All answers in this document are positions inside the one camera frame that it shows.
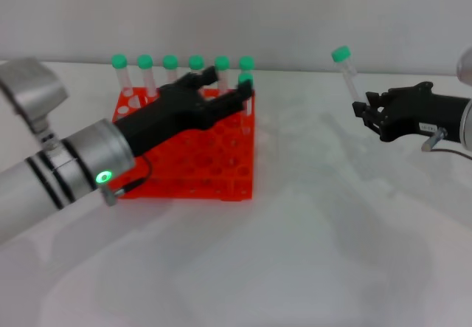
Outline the orange test tube rack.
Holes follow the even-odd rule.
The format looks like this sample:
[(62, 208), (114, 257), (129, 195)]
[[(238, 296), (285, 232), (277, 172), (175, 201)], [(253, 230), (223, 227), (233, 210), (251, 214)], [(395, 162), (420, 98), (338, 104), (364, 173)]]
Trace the orange test tube rack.
[[(214, 89), (199, 90), (205, 101), (219, 95)], [(137, 108), (119, 96), (113, 121)], [(238, 202), (252, 198), (254, 182), (255, 115), (251, 132), (241, 129), (241, 112), (207, 130), (187, 130), (141, 156), (129, 171), (115, 176), (109, 185), (123, 189), (125, 199), (215, 199)]]

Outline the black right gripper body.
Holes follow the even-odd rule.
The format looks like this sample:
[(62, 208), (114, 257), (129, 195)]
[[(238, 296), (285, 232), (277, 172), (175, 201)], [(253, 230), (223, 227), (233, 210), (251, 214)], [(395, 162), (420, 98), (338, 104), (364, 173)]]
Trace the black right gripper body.
[(381, 141), (392, 142), (409, 134), (428, 136), (434, 131), (421, 125), (434, 125), (446, 130), (445, 138), (448, 141), (459, 142), (460, 123), (471, 100), (435, 94), (432, 88), (433, 83), (425, 81), (411, 87), (390, 89), (381, 94)]

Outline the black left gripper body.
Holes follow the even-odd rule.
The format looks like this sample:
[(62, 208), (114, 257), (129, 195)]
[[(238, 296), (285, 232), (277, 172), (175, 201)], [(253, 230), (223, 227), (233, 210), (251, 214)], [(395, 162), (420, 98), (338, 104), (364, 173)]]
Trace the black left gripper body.
[(114, 125), (134, 156), (187, 130), (207, 130), (215, 124), (204, 115), (205, 99), (199, 89), (180, 85), (180, 79), (160, 88), (160, 97)]

